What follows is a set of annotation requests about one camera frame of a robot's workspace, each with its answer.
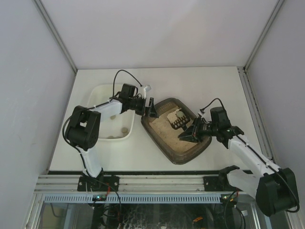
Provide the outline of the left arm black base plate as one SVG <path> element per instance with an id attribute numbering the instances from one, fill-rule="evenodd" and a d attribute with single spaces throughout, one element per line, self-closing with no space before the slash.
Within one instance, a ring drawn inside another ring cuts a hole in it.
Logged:
<path id="1" fill-rule="evenodd" d="M 118 176 L 103 176 L 92 178 L 81 175 L 78 181 L 77 191 L 79 192 L 106 192 L 118 191 L 120 178 Z"/>

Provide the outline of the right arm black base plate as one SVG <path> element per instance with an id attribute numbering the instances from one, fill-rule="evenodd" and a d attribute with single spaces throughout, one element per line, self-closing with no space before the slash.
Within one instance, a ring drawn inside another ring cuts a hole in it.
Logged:
<path id="1" fill-rule="evenodd" d="M 216 176 L 204 176 L 203 184 L 204 190 L 207 192 L 216 192 L 216 191 L 239 191 L 237 187 L 234 187 L 229 184 L 227 175 L 230 172 L 239 172 L 242 175 L 246 175 L 243 170 L 238 166 L 229 166 L 221 169 Z"/>

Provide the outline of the dark brown litter box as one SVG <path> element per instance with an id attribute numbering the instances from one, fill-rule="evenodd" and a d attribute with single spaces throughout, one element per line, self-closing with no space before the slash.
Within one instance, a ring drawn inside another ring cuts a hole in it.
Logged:
<path id="1" fill-rule="evenodd" d="M 191 120 L 186 124 L 189 127 L 195 114 L 179 99 L 167 98 L 155 105 L 159 118 L 142 117 L 141 124 L 150 138 L 159 147 L 162 153 L 175 165 L 183 165 L 199 156 L 212 142 L 210 136 L 205 136 L 199 143 L 179 140 L 178 135 L 183 132 L 171 127 L 167 116 L 181 108 L 182 112 Z"/>

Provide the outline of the black slotted litter scoop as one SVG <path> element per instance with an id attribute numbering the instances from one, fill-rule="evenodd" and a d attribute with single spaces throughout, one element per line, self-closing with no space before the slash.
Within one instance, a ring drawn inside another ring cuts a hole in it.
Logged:
<path id="1" fill-rule="evenodd" d="M 186 130 L 186 125 L 190 122 L 190 118 L 185 114 L 185 118 L 181 119 L 178 118 L 176 113 L 178 111 L 182 111 L 182 109 L 176 109 L 175 111 L 169 113 L 167 115 L 167 120 L 169 121 L 171 127 L 174 130 L 178 130 L 179 128 L 182 128 L 183 130 Z"/>

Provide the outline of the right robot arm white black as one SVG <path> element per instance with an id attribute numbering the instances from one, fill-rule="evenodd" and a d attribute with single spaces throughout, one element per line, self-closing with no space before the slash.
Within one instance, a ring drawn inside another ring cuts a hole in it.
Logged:
<path id="1" fill-rule="evenodd" d="M 229 166 L 219 172 L 222 185 L 235 187 L 255 199 L 259 209 L 272 216 L 278 212 L 297 213 L 300 209 L 294 172 L 280 168 L 259 150 L 255 150 L 244 132 L 231 125 L 224 107 L 210 110 L 211 121 L 198 117 L 178 136 L 181 141 L 199 143 L 205 136 L 214 136 L 250 169 L 247 174 L 238 166 Z"/>

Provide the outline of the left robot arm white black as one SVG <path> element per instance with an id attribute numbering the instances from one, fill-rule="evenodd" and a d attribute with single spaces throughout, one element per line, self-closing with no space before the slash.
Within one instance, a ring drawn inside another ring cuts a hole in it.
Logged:
<path id="1" fill-rule="evenodd" d="M 63 124 L 62 136 L 68 145 L 78 151 L 84 174 L 92 178 L 102 174 L 102 165 L 95 149 L 101 122 L 129 110 L 135 111 L 140 116 L 159 117 L 152 97 L 146 106 L 146 97 L 150 90 L 149 85 L 141 85 L 137 88 L 125 83 L 119 92 L 102 104 L 92 107 L 79 105 L 74 108 L 72 115 Z"/>

